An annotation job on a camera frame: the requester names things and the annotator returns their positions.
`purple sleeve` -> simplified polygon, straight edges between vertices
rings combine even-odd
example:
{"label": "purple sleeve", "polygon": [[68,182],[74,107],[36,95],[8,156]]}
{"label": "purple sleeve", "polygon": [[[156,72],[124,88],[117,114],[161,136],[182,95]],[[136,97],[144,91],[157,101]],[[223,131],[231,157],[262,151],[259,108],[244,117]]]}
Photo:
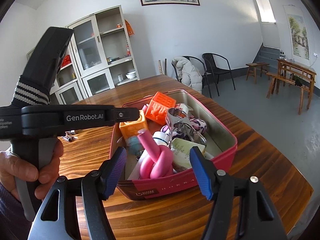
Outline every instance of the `purple sleeve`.
{"label": "purple sleeve", "polygon": [[0,183],[0,236],[1,240],[27,240],[31,228],[21,203]]}

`orange object on shelf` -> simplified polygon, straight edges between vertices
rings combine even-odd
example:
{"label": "orange object on shelf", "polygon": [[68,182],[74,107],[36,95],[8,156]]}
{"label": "orange object on shelf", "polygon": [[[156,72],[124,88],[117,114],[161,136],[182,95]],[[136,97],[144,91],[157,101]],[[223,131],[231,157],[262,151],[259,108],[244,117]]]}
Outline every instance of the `orange object on shelf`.
{"label": "orange object on shelf", "polygon": [[150,101],[146,117],[160,125],[165,125],[167,109],[174,107],[175,105],[176,100],[161,92],[157,92]]}
{"label": "orange object on shelf", "polygon": [[131,136],[138,135],[138,131],[141,129],[148,129],[147,119],[143,110],[139,111],[140,117],[137,121],[121,122],[119,124],[120,131],[125,140]]}
{"label": "orange object on shelf", "polygon": [[125,22],[125,26],[127,27],[127,31],[128,31],[129,36],[134,35],[133,29],[131,28],[130,23],[128,23],[127,20],[124,20],[124,22]]}
{"label": "orange object on shelf", "polygon": [[62,64],[61,64],[61,67],[64,67],[68,64],[71,63],[71,58],[70,58],[70,55],[66,55],[64,58],[63,58],[63,61],[62,61]]}

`orange cube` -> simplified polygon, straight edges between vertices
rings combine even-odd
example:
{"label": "orange cube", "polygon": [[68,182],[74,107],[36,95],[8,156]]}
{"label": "orange cube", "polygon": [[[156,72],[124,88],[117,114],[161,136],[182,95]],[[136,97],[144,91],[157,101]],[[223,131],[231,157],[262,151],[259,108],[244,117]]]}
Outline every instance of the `orange cube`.
{"label": "orange cube", "polygon": [[146,117],[160,125],[165,125],[167,109],[175,105],[176,100],[161,92],[157,92],[149,103]]}
{"label": "orange cube", "polygon": [[139,113],[140,117],[137,121],[119,123],[120,131],[125,140],[127,140],[131,136],[138,135],[138,131],[141,129],[148,129],[148,124],[144,112],[140,110]]}

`white bowl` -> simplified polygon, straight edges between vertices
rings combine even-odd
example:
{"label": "white bowl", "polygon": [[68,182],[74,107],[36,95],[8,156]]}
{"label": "white bowl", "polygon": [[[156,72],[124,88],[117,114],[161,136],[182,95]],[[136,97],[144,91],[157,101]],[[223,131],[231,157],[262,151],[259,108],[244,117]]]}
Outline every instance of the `white bowl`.
{"label": "white bowl", "polygon": [[127,78],[129,79],[132,79],[132,78],[135,78],[137,76],[136,72],[133,71],[133,72],[129,72],[125,75]]}

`person's hand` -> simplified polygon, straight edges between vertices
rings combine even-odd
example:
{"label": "person's hand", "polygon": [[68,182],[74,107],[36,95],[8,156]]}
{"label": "person's hand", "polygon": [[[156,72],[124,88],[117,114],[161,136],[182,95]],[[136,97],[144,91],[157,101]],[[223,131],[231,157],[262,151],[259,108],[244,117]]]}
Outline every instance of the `person's hand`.
{"label": "person's hand", "polygon": [[63,155],[63,145],[57,141],[51,162],[40,171],[25,160],[13,155],[11,152],[0,151],[0,182],[20,201],[14,176],[24,181],[36,181],[39,179],[41,185],[35,190],[38,199],[44,199],[52,184],[59,176],[60,159]]}

